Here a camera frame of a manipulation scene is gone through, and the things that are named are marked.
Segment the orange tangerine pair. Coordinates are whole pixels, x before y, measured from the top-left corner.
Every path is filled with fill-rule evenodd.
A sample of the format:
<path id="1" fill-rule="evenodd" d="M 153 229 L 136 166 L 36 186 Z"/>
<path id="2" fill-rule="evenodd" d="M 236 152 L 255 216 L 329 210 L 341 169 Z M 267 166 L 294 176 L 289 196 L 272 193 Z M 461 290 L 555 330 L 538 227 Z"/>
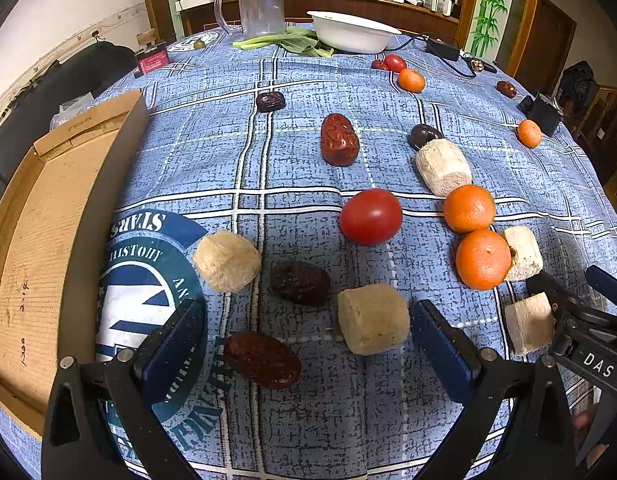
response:
<path id="1" fill-rule="evenodd" d="M 468 287 L 478 290 L 501 284 L 512 265 L 505 238 L 488 229 L 467 234 L 455 254 L 459 278 Z"/>
<path id="2" fill-rule="evenodd" d="M 479 185 L 466 184 L 455 188 L 444 200 L 444 220 L 456 233 L 486 229 L 491 226 L 495 214 L 493 196 Z"/>

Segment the dark red date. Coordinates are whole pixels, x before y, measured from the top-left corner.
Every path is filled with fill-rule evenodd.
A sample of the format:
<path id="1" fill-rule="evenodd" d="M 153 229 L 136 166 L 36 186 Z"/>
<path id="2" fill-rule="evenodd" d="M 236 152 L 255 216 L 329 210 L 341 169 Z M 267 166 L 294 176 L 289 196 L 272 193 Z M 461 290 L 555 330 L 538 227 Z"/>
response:
<path id="1" fill-rule="evenodd" d="M 269 388 L 286 389 L 300 377 L 300 359 L 281 341 L 259 332 L 232 334 L 224 344 L 224 360 L 239 375 Z"/>

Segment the beige yam chunk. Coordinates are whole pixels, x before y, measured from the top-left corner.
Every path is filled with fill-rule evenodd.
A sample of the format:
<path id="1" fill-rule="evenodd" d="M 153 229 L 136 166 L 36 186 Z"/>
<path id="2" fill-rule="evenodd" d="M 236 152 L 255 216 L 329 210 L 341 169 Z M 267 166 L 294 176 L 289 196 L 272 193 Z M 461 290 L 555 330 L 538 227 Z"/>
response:
<path id="1" fill-rule="evenodd" d="M 250 240 L 229 231 L 205 235 L 194 252 L 194 264 L 216 292 L 240 292 L 261 271 L 261 256 Z"/>
<path id="2" fill-rule="evenodd" d="M 411 326 L 406 299 L 385 283 L 340 292 L 338 321 L 345 343 L 358 356 L 373 356 L 403 344 Z"/>

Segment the dark plum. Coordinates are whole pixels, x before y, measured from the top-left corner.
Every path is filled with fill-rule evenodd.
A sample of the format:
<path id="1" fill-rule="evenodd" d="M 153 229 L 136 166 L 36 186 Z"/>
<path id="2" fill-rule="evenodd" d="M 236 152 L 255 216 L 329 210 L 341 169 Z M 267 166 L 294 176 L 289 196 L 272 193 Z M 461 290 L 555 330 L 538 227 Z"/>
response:
<path id="1" fill-rule="evenodd" d="M 414 150 L 419 151 L 428 142 L 439 139 L 444 139 L 444 134 L 441 131 L 426 124 L 418 124 L 412 128 L 407 142 Z"/>

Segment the right edge orange tangerine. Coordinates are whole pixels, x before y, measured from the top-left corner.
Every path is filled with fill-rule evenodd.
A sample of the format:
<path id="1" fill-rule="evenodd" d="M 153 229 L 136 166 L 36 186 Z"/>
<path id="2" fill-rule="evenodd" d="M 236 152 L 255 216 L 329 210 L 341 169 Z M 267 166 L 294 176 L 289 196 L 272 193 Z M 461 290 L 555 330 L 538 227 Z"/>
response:
<path id="1" fill-rule="evenodd" d="M 527 148 L 536 148 L 543 141 L 543 133 L 536 122 L 523 120 L 517 127 L 517 138 Z"/>

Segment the white yam chunk large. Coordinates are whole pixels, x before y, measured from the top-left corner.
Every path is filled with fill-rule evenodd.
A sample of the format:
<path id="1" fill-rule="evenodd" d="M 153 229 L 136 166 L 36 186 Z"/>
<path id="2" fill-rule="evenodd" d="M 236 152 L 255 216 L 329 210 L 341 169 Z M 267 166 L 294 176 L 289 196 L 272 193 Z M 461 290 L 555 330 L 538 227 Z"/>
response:
<path id="1" fill-rule="evenodd" d="M 456 144 L 446 139 L 427 142 L 418 151 L 415 165 L 429 190 L 446 197 L 456 188 L 473 183 L 467 159 Z"/>

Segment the brown cardboard tray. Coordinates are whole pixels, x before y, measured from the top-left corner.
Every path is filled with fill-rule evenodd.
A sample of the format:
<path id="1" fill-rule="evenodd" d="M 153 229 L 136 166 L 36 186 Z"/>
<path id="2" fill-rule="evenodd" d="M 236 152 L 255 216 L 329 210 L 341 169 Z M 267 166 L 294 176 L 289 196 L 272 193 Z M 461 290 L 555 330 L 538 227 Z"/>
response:
<path id="1" fill-rule="evenodd" d="M 95 359 L 110 221 L 149 122 L 132 90 L 35 141 L 0 200 L 0 407 L 43 435 L 58 362 Z"/>

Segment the large red jujube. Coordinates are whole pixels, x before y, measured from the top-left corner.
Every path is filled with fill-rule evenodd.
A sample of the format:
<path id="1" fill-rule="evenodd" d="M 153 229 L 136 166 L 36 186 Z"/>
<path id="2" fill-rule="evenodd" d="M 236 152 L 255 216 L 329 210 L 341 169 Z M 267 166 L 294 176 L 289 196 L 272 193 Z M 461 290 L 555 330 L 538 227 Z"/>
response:
<path id="1" fill-rule="evenodd" d="M 351 166 L 359 154 L 359 138 L 351 122 L 342 114 L 329 114 L 322 123 L 321 150 L 328 164 Z"/>

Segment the blue plaid tablecloth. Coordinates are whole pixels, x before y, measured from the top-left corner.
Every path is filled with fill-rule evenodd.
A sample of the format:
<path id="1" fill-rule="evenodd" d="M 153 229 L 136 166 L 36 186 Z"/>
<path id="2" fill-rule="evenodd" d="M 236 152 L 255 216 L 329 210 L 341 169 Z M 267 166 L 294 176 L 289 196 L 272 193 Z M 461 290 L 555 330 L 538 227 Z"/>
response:
<path id="1" fill-rule="evenodd" d="M 31 479 L 573 479 L 617 396 L 617 215 L 564 128 L 401 50 L 174 49 L 0 201 L 0 436 Z"/>

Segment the black power adapter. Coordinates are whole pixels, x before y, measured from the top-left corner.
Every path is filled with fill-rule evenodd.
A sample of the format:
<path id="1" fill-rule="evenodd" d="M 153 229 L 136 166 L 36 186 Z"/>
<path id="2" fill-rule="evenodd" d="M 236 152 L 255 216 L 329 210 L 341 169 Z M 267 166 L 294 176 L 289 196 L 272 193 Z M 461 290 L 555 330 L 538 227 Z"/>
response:
<path id="1" fill-rule="evenodd" d="M 458 48 L 435 38 L 428 38 L 426 40 L 426 51 L 444 61 L 455 62 L 458 60 L 459 55 L 461 55 L 461 51 Z"/>

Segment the small red cherry tomato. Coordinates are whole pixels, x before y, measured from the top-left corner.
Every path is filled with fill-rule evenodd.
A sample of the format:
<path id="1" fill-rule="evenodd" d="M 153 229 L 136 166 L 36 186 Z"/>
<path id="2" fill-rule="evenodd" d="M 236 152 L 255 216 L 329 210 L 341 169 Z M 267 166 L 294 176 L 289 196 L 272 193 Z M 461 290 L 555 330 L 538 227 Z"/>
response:
<path id="1" fill-rule="evenodd" d="M 386 63 L 383 60 L 374 60 L 374 62 L 371 63 L 371 67 L 374 70 L 388 70 Z"/>

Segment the black sofa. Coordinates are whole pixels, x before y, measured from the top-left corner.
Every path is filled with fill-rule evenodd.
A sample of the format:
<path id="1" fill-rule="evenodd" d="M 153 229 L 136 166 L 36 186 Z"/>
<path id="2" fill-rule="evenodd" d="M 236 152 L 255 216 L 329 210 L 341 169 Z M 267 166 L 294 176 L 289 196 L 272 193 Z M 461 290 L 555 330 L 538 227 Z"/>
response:
<path id="1" fill-rule="evenodd" d="M 111 84 L 135 70 L 129 48 L 99 41 L 66 62 L 55 62 L 16 99 L 0 126 L 0 199 L 14 172 L 34 141 L 50 130 L 51 118 L 65 102 L 89 93 L 100 96 Z"/>

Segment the pink black small box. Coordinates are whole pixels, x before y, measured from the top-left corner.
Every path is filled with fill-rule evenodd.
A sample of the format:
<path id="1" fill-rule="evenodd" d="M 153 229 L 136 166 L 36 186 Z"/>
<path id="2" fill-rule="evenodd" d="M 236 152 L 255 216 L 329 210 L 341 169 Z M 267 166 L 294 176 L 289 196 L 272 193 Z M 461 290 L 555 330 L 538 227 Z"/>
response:
<path id="1" fill-rule="evenodd" d="M 138 77 L 147 75 L 170 64 L 166 43 L 159 41 L 152 46 L 145 47 L 136 54 Z"/>

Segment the small white plate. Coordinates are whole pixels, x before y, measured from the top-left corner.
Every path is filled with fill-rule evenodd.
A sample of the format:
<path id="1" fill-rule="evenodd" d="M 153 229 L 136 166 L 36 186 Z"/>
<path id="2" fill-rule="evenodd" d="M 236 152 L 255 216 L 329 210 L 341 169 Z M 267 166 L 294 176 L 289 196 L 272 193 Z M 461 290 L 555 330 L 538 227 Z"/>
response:
<path id="1" fill-rule="evenodd" d="M 182 53 L 194 50 L 201 50 L 205 47 L 211 46 L 217 39 L 220 38 L 220 33 L 216 29 L 206 30 L 205 32 L 198 32 L 181 40 L 177 40 L 174 44 L 170 44 L 167 47 L 168 53 Z"/>

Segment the wooden counter cabinet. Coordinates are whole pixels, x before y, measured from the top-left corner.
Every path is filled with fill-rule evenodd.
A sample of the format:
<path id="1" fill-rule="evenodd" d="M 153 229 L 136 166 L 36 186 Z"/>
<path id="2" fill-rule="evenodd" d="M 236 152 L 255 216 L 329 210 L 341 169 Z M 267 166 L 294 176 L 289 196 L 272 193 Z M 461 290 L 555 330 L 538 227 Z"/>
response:
<path id="1" fill-rule="evenodd" d="M 421 32 L 465 47 L 477 0 L 457 0 L 450 16 L 421 6 L 391 0 L 284 0 L 284 16 L 292 22 L 310 21 L 312 10 L 333 11 L 370 18 L 391 25 L 401 32 Z M 172 10 L 168 0 L 145 0 L 150 26 L 167 41 L 176 38 Z"/>

